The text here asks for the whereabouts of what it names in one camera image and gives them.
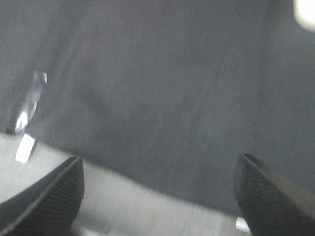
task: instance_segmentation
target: gray floor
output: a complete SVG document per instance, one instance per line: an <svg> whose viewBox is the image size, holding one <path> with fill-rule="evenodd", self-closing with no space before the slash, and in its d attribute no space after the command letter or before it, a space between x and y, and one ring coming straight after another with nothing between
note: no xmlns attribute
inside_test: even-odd
<svg viewBox="0 0 315 236"><path fill-rule="evenodd" d="M21 137L0 135L0 202L30 186L71 156L39 143L27 162L15 161ZM84 162L86 191L77 222L132 236L246 236L235 217L150 190L108 169Z"/></svg>

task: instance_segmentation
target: white tag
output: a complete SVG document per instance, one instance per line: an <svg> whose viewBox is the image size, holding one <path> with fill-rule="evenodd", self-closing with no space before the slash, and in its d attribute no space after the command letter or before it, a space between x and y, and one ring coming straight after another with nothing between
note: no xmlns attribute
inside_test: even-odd
<svg viewBox="0 0 315 236"><path fill-rule="evenodd" d="M237 217L235 227L237 230L240 230L249 234L251 233L246 221L241 217Z"/></svg>
<svg viewBox="0 0 315 236"><path fill-rule="evenodd" d="M22 163L27 163L34 143L35 143L34 138L32 138L29 134L24 134L23 138L21 139L19 148L15 154L15 160Z"/></svg>

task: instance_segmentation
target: fabric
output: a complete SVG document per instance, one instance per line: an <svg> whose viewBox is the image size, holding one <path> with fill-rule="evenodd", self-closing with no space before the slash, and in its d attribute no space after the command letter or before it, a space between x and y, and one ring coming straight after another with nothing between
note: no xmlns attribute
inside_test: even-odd
<svg viewBox="0 0 315 236"><path fill-rule="evenodd" d="M255 157L240 155L234 189L253 236L314 235L315 194Z"/></svg>
<svg viewBox="0 0 315 236"><path fill-rule="evenodd" d="M81 158L69 158L0 205L1 236L66 236L84 194Z"/></svg>
<svg viewBox="0 0 315 236"><path fill-rule="evenodd" d="M27 132L152 189L239 214L238 153L314 189L315 35L286 0L2 1L0 127L31 72Z"/></svg>

